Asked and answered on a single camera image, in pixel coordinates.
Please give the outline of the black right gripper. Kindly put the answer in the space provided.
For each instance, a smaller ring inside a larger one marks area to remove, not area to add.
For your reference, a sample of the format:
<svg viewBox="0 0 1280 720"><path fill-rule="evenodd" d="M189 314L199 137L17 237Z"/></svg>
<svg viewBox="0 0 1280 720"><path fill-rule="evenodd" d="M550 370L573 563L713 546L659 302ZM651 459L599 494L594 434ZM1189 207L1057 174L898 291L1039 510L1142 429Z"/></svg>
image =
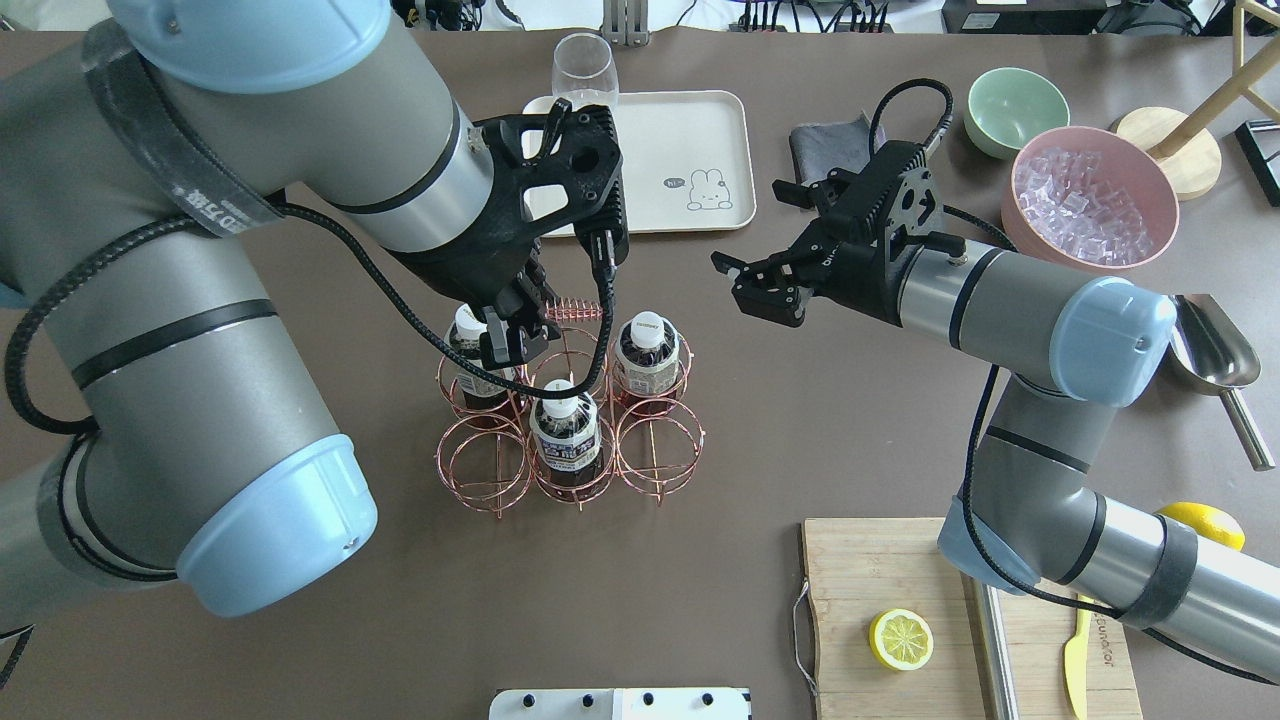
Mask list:
<svg viewBox="0 0 1280 720"><path fill-rule="evenodd" d="M817 213L795 242L754 263L710 254L750 316L799 327L808 300L822 296L901 325L900 296L924 251L954 266L966 261L966 241L945 232L945 208L919 143L891 140L860 172L829 172L808 184L774 179L772 192Z"/></svg>

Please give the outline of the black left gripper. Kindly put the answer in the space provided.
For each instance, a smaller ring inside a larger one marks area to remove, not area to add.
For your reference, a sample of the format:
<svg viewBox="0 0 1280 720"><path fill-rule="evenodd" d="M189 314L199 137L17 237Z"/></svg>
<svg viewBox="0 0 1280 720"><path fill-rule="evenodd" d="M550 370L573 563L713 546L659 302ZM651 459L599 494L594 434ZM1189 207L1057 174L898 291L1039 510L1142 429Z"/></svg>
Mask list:
<svg viewBox="0 0 1280 720"><path fill-rule="evenodd" d="M538 260L541 237L567 225L596 269L628 256L623 155L608 106L556 102L545 114L480 124L494 161L479 218L439 249L396 251L438 293L467 304L485 323L485 369L522 366L549 346L554 293Z"/></svg>

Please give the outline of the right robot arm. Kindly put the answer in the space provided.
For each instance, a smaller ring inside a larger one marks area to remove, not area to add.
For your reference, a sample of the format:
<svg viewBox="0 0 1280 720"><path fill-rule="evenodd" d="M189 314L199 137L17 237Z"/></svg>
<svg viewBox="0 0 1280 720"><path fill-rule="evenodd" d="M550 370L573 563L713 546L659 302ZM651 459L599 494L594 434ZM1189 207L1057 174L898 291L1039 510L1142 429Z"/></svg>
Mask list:
<svg viewBox="0 0 1280 720"><path fill-rule="evenodd" d="M1116 411L1170 343L1174 302L945 231L919 143L891 140L861 170L776 197L815 210L786 250L714 252L742 313L796 327L815 296L942 340L1010 379L972 432L940 536L957 569L1014 593L1070 588L1062 605L1108 615L1212 667L1277 682L1277 569L1085 486Z"/></svg>

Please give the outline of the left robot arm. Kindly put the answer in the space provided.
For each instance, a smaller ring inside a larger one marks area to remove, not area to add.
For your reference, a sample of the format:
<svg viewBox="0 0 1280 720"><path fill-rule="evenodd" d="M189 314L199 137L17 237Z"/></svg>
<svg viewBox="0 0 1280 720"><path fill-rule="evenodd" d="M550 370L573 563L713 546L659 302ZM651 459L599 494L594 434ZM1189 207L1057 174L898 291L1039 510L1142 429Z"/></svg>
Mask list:
<svg viewBox="0 0 1280 720"><path fill-rule="evenodd" d="M627 231L603 105L472 123L388 1L113 1L3 82L14 409L70 437L3 486L3 629L179 580L224 618L344 562L378 510L244 252L307 184L483 319L486 368L558 329L539 240L603 297Z"/></svg>

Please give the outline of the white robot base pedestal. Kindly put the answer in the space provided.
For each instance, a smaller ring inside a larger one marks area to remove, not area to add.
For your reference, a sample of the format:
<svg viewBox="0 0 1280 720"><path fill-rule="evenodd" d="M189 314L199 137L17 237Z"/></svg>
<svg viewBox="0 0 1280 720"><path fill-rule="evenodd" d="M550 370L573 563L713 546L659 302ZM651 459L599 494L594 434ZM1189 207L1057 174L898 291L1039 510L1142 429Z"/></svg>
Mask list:
<svg viewBox="0 0 1280 720"><path fill-rule="evenodd" d="M489 719L751 719L750 691L733 687L507 689Z"/></svg>

